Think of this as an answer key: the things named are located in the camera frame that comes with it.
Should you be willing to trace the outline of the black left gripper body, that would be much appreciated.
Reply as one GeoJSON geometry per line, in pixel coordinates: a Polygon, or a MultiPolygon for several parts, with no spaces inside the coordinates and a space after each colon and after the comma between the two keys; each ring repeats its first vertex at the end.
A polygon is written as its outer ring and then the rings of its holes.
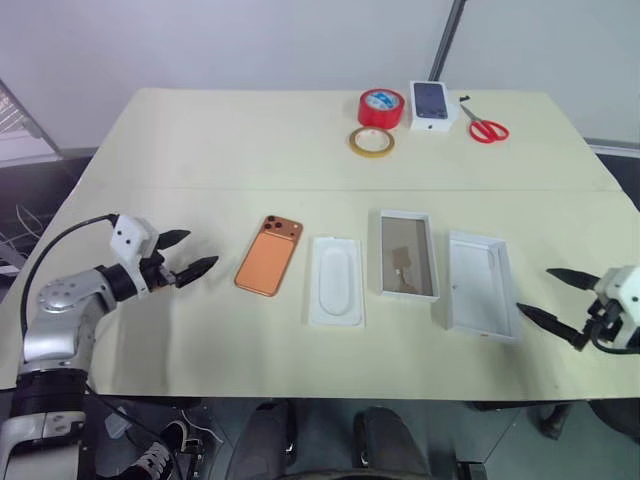
{"type": "Polygon", "coordinates": [[[158,252],[141,259],[141,274],[149,292],[176,282],[176,275],[166,267],[165,258],[158,252]]]}

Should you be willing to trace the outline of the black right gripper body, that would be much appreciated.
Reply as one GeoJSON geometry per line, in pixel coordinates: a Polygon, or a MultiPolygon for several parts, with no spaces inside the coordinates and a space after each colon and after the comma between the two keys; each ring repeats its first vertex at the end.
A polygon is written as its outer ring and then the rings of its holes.
{"type": "Polygon", "coordinates": [[[620,332],[622,306],[618,300],[596,299],[588,308],[582,347],[591,343],[599,350],[622,350],[614,341],[620,332]]]}

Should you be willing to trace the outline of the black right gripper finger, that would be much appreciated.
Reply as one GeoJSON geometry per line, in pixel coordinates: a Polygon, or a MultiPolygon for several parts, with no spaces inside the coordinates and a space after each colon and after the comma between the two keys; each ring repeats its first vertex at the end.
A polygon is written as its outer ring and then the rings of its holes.
{"type": "Polygon", "coordinates": [[[533,321],[541,329],[568,342],[575,350],[582,351],[590,341],[591,322],[588,321],[582,330],[560,322],[557,317],[538,307],[517,303],[520,312],[533,321]]]}
{"type": "Polygon", "coordinates": [[[580,290],[594,290],[599,281],[597,276],[568,268],[549,268],[546,272],[565,284],[580,290]]]}

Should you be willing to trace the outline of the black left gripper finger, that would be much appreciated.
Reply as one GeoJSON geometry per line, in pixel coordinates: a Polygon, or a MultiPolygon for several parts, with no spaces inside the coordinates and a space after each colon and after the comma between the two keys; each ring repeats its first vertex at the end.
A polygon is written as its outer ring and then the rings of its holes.
{"type": "Polygon", "coordinates": [[[203,257],[189,264],[186,269],[174,274],[174,286],[176,288],[183,288],[198,280],[213,268],[218,259],[218,256],[203,257]]]}
{"type": "Polygon", "coordinates": [[[173,229],[161,233],[158,236],[158,248],[159,249],[168,249],[172,246],[177,245],[182,240],[184,240],[190,234],[189,230],[184,229],[173,229]]]}

